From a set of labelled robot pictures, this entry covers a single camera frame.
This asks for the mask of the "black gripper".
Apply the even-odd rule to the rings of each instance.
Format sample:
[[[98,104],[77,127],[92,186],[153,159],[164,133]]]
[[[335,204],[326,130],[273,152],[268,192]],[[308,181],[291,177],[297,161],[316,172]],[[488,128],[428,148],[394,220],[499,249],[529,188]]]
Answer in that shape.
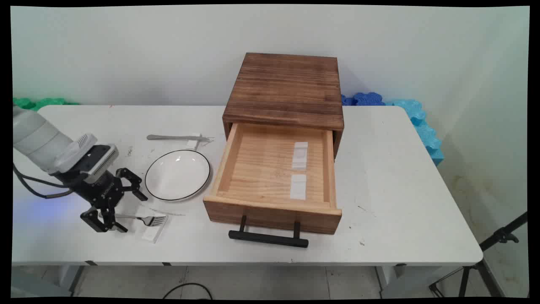
[[[122,179],[129,181],[123,186]],[[80,218],[96,232],[118,231],[127,233],[128,229],[116,221],[114,208],[124,195],[131,192],[140,201],[147,201],[141,190],[142,179],[127,168],[119,168],[116,174],[105,171],[98,177],[81,171],[68,171],[67,184],[78,196],[89,202],[91,208],[81,213]]]

